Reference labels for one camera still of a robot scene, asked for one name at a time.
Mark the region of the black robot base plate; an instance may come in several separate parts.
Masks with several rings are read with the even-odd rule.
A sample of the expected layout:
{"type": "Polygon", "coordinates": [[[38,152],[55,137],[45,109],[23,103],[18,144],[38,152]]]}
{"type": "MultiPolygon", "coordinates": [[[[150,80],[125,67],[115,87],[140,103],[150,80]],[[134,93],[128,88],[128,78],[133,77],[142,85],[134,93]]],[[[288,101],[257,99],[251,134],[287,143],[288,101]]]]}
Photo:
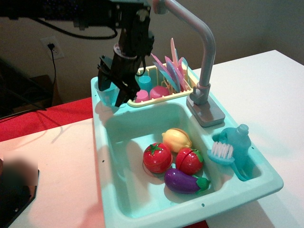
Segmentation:
{"type": "Polygon", "coordinates": [[[0,184],[0,227],[8,228],[35,199],[37,186],[0,184]]]}

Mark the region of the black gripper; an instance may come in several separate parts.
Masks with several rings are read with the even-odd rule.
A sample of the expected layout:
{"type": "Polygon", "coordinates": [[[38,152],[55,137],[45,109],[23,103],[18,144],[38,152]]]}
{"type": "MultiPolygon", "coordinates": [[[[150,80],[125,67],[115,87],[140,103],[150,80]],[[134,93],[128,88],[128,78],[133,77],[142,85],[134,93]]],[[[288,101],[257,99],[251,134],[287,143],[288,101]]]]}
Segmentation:
{"type": "Polygon", "coordinates": [[[98,65],[98,89],[105,91],[110,88],[111,83],[114,83],[119,92],[116,98],[115,106],[120,107],[128,100],[134,100],[137,92],[140,90],[135,74],[140,65],[138,57],[128,57],[123,52],[118,44],[114,45],[114,56],[100,56],[100,64],[98,65]]]}

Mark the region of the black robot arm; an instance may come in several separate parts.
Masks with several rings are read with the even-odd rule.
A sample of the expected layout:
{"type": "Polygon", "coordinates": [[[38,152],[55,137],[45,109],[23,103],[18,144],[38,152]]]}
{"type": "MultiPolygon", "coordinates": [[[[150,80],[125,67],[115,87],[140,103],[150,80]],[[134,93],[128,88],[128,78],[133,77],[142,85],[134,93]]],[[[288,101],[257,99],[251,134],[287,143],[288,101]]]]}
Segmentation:
{"type": "Polygon", "coordinates": [[[149,31],[150,5],[144,0],[2,0],[0,15],[9,19],[29,18],[75,38],[107,40],[119,35],[114,56],[100,57],[98,89],[112,84],[119,89],[115,106],[134,100],[140,91],[135,78],[145,57],[152,52],[154,35],[149,31]],[[114,34],[90,37],[73,34],[50,24],[50,21],[71,21],[74,27],[108,27],[114,34]]]}

